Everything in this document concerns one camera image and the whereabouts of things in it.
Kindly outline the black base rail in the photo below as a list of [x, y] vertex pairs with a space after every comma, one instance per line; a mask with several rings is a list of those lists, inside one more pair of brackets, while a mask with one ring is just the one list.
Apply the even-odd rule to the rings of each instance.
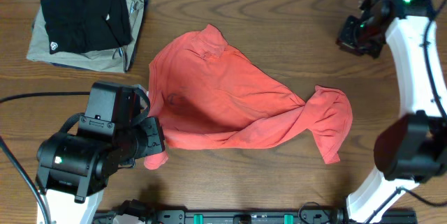
[[154, 209], [126, 200], [109, 212], [94, 214], [93, 224], [355, 224], [344, 209], [305, 206], [297, 211], [187, 211]]

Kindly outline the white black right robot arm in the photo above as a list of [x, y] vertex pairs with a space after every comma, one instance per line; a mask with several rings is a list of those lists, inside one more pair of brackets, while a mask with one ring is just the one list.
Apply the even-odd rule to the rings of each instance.
[[374, 145], [374, 167], [346, 197], [332, 223], [415, 223], [392, 206], [403, 195], [446, 173], [446, 84], [437, 52], [438, 10], [431, 0], [364, 0], [337, 40], [354, 54], [392, 53], [400, 93], [398, 120]]

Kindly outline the black folded garment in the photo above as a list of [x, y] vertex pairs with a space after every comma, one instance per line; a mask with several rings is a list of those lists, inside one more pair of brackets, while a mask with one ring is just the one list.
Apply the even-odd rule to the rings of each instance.
[[41, 0], [50, 54], [110, 50], [132, 41], [126, 0]]

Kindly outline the red printed t-shirt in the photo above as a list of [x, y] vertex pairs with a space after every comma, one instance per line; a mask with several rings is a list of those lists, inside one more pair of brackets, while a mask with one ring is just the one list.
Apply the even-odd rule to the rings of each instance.
[[149, 64], [150, 115], [175, 149], [269, 149], [311, 131], [325, 163], [339, 161], [353, 113], [338, 89], [303, 100], [208, 25], [165, 46]]

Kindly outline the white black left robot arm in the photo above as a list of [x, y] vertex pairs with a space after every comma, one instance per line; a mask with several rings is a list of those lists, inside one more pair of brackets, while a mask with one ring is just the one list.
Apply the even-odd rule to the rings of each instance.
[[91, 223], [109, 178], [164, 149], [156, 117], [133, 126], [71, 117], [38, 149], [38, 223]]

